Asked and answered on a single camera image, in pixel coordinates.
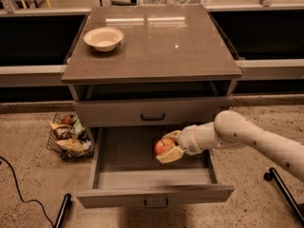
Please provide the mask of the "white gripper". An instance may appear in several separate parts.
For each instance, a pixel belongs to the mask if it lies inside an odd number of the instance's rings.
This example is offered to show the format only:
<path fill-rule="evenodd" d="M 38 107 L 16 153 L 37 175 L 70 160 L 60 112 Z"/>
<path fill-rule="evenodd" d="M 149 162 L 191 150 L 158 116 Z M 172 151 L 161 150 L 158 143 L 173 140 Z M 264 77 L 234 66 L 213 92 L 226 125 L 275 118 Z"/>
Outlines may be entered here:
<path fill-rule="evenodd" d="M 170 163 L 180 160 L 184 154 L 197 155 L 205 149 L 212 148 L 218 140 L 218 134 L 213 123 L 202 125 L 190 125 L 182 131 L 175 130 L 163 136 L 164 139 L 178 141 L 179 146 L 173 146 L 165 150 L 156 159 L 160 163 Z"/>

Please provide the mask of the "right black robot base leg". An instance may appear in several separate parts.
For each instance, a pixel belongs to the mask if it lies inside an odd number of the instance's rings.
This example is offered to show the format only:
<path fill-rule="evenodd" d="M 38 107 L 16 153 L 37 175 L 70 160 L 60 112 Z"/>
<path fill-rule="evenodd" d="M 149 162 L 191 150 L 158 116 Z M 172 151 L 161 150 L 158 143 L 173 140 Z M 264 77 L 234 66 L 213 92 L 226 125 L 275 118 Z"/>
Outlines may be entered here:
<path fill-rule="evenodd" d="M 263 179 L 266 181 L 274 181 L 276 183 L 285 200 L 289 203 L 290 207 L 294 211 L 296 218 L 304 227 L 304 203 L 296 202 L 295 198 L 286 186 L 283 179 L 279 176 L 278 172 L 273 167 L 271 167 L 268 172 L 264 173 Z"/>

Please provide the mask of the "left black robot base leg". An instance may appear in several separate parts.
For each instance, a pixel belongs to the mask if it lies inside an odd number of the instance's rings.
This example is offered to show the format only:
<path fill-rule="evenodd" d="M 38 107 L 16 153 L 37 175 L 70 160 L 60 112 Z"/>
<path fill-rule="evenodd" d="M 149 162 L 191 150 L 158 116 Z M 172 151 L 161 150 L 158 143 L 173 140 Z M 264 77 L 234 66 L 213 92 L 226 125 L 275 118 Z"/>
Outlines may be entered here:
<path fill-rule="evenodd" d="M 71 201 L 71 195 L 69 193 L 65 194 L 61 207 L 59 209 L 57 218 L 55 220 L 55 223 L 53 225 L 53 228 L 62 228 L 64 221 L 65 221 L 65 217 L 68 211 L 68 208 L 70 207 L 72 201 Z"/>

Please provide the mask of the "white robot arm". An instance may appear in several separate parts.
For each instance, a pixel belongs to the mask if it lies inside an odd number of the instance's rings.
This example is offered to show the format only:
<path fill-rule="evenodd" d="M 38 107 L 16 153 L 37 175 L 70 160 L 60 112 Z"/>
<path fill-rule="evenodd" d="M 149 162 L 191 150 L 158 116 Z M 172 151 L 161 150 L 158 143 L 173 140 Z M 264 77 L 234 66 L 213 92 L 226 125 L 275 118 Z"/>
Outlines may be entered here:
<path fill-rule="evenodd" d="M 190 125 L 164 135 L 165 150 L 156 156 L 161 163 L 175 162 L 207 149 L 250 146 L 272 162 L 304 181 L 304 145 L 264 130 L 233 110 L 220 112 L 210 123 Z"/>

